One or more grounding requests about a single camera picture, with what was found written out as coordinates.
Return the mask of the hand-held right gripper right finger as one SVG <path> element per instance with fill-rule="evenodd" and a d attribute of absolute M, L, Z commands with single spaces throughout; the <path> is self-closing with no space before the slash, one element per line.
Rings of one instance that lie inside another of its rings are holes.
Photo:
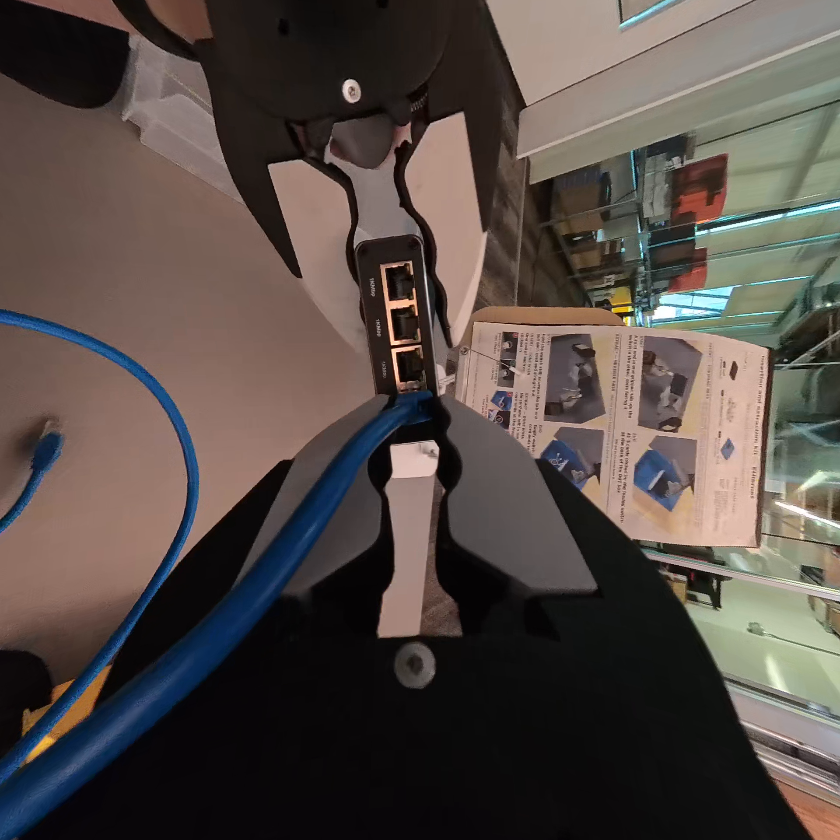
<path fill-rule="evenodd" d="M 543 608 L 598 596 L 598 584 L 537 461 L 451 396 L 435 420 L 444 489 L 436 573 L 464 636 L 540 634 Z"/>

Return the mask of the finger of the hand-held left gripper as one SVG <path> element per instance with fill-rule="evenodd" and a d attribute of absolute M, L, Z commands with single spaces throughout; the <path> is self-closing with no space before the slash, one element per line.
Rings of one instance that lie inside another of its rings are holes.
<path fill-rule="evenodd" d="M 447 343 L 461 343 L 474 310 L 487 250 L 462 111 L 405 138 L 395 149 L 395 184 L 405 210 L 422 231 L 437 320 Z"/>
<path fill-rule="evenodd" d="M 348 260 L 352 218 L 347 193 L 329 174 L 297 160 L 268 173 L 301 271 L 301 286 L 335 332 L 368 354 L 361 297 Z"/>

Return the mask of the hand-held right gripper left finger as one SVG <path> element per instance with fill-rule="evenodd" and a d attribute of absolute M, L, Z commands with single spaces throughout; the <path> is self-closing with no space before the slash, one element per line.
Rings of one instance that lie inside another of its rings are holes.
<path fill-rule="evenodd" d="M 241 582 L 268 549 L 322 472 L 352 436 L 385 409 L 388 399 L 375 395 L 314 437 L 293 459 L 236 583 Z M 295 606 L 336 615 L 355 632 L 377 635 L 384 589 L 394 571 L 390 514 L 383 493 L 363 465 L 322 535 L 283 591 Z"/>

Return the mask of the black ethernet splitter box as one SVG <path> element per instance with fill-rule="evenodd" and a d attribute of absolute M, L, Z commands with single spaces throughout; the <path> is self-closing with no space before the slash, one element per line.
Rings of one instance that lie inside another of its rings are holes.
<path fill-rule="evenodd" d="M 437 394 L 434 295 L 422 239 L 367 239 L 353 258 L 375 392 Z"/>

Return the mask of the yellow plastic bin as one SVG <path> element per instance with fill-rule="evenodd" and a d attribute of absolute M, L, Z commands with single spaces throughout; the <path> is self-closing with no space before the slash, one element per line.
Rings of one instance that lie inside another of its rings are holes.
<path fill-rule="evenodd" d="M 45 752 L 49 747 L 56 743 L 57 740 L 65 736 L 68 731 L 77 726 L 90 716 L 96 702 L 102 692 L 103 685 L 109 675 L 111 666 L 106 666 L 99 675 L 91 682 L 88 688 L 80 695 L 80 697 L 73 703 L 71 707 L 64 713 L 61 719 L 50 729 L 47 734 L 35 745 L 35 748 L 29 753 L 24 763 L 30 763 L 35 760 L 41 753 Z M 35 710 L 26 709 L 22 716 L 22 738 L 26 737 L 32 728 L 39 723 L 41 718 L 47 714 L 53 707 L 56 701 L 66 693 L 66 691 L 74 685 L 72 680 L 61 684 L 51 692 L 51 699 L 48 705 Z"/>

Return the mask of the white stand base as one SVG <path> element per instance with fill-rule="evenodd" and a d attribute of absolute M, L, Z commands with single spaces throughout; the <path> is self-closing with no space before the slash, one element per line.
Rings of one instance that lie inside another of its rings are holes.
<path fill-rule="evenodd" d="M 438 470 L 439 447 L 433 441 L 393 444 L 390 456 L 394 480 L 427 478 Z"/>

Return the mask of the clear plastic divided bin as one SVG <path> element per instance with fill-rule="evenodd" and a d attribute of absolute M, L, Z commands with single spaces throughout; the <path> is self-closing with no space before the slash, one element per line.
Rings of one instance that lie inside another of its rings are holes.
<path fill-rule="evenodd" d="M 197 63 L 131 35 L 122 93 L 122 120 L 137 128 L 143 145 L 243 203 L 224 161 L 207 80 Z"/>

